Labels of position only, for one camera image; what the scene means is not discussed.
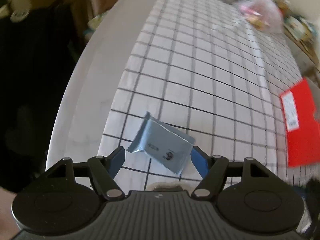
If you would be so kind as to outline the person left hand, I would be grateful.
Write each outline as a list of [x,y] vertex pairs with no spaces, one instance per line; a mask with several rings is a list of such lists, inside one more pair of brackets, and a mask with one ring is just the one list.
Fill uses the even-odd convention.
[[3,240],[12,239],[19,228],[11,212],[11,206],[16,194],[1,187],[0,190],[0,238]]

